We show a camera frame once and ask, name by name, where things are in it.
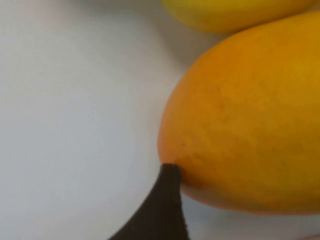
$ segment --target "mango skin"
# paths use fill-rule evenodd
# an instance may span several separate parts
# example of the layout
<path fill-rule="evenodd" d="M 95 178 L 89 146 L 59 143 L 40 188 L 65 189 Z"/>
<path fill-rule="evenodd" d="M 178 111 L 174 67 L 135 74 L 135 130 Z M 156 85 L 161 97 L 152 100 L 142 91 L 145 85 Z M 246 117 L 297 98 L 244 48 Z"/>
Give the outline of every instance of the mango skin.
<path fill-rule="evenodd" d="M 182 191 L 252 214 L 320 213 L 320 11 L 237 33 L 171 94 L 158 153 Z"/>
<path fill-rule="evenodd" d="M 205 32 L 229 34 L 296 15 L 318 0 L 162 0 L 180 22 Z"/>

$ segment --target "white surface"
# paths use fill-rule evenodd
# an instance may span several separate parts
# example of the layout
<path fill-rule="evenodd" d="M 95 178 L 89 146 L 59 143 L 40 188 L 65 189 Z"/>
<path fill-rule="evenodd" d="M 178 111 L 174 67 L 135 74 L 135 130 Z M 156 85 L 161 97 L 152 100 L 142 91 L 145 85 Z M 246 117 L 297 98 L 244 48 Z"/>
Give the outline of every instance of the white surface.
<path fill-rule="evenodd" d="M 105 240 L 159 170 L 162 109 L 221 37 L 158 0 L 0 1 L 0 239 Z M 259 217 L 184 198 L 193 240 L 293 240 L 320 219 Z"/>

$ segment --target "mango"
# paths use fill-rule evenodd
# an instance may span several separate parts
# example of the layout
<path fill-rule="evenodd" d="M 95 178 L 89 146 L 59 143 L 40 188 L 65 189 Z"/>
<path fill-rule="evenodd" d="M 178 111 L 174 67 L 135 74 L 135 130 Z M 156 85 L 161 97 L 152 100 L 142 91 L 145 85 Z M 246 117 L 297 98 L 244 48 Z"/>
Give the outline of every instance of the mango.
<path fill-rule="evenodd" d="M 262 215 L 320 213 L 320 11 L 237 33 L 171 94 L 163 163 L 202 203 Z"/>
<path fill-rule="evenodd" d="M 318 0 L 162 0 L 182 23 L 228 34 L 301 13 Z"/>

